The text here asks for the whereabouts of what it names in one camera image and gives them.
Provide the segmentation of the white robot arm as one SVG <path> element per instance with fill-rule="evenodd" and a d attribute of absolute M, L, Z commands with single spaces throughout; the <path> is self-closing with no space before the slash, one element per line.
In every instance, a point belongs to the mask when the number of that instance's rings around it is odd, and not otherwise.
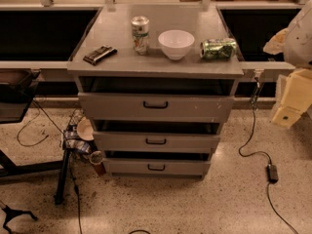
<path fill-rule="evenodd" d="M 285 79 L 281 100 L 272 117 L 275 125 L 289 129 L 312 105 L 312 0 L 289 26 L 275 34 L 263 47 L 270 55 L 282 53 L 295 70 Z"/>

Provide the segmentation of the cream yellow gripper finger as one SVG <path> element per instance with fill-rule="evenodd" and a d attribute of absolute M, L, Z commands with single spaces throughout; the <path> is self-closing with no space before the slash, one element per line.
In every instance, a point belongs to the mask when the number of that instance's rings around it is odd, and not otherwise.
<path fill-rule="evenodd" d="M 280 75 L 276 84 L 276 103 L 271 122 L 289 129 L 312 105 L 312 71 L 296 69 L 289 76 Z"/>

